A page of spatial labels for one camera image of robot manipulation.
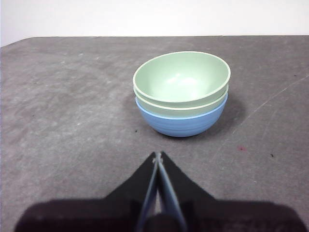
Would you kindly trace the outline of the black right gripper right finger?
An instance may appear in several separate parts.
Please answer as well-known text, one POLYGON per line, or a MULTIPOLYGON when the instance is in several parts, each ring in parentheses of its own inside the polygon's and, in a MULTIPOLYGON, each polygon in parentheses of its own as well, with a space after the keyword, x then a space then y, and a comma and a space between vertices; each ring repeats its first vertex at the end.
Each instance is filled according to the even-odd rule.
POLYGON ((283 204, 219 200, 191 180, 165 153, 163 179, 189 232, 302 232, 304 222, 283 204))

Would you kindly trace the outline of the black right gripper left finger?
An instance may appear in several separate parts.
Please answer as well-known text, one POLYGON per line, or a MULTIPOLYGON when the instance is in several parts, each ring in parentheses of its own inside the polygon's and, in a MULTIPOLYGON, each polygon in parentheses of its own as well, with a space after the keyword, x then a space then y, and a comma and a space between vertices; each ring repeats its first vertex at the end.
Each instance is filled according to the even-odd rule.
POLYGON ((18 220, 16 232, 132 232, 155 167, 155 153, 106 197, 36 203, 18 220))

